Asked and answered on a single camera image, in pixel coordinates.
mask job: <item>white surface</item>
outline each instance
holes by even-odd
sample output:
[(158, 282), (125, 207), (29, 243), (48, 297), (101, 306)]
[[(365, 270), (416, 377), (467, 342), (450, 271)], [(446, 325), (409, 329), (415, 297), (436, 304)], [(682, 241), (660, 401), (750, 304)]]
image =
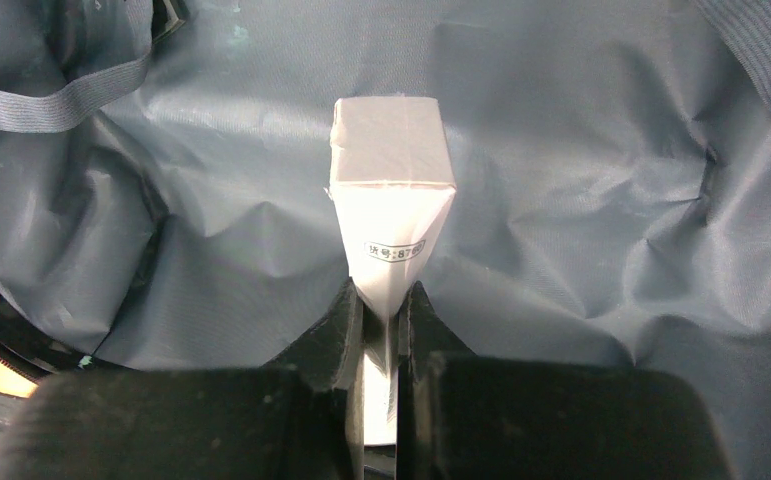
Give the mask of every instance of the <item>white surface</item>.
[[(387, 332), (432, 254), (456, 194), (438, 102), (341, 99), (330, 143), (329, 194), (350, 276)], [(394, 365), (388, 349), (379, 347), (374, 356), (381, 369), (371, 361), (371, 351), (365, 355), (368, 445), (396, 441), (395, 382), (389, 374)]]

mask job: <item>crushed white box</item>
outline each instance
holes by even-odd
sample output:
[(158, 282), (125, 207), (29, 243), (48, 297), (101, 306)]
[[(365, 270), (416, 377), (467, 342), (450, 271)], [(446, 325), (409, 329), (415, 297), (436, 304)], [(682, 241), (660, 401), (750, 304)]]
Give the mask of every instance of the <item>crushed white box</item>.
[[(388, 322), (432, 253), (456, 194), (438, 101), (338, 100), (330, 144), (329, 194), (350, 276), (388, 332)], [(370, 357), (365, 362), (365, 443), (394, 443), (392, 362)], [(378, 371), (370, 371), (374, 364)]]

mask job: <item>gray bag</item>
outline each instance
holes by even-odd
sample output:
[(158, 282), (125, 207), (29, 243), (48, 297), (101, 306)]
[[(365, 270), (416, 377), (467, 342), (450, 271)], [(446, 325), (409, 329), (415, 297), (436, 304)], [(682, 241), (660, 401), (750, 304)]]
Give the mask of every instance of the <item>gray bag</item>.
[(444, 322), (676, 374), (771, 478), (771, 1), (186, 4), (151, 49), (149, 0), (0, 0), (6, 328), (83, 366), (265, 362), (347, 276), (335, 100), (432, 96)]

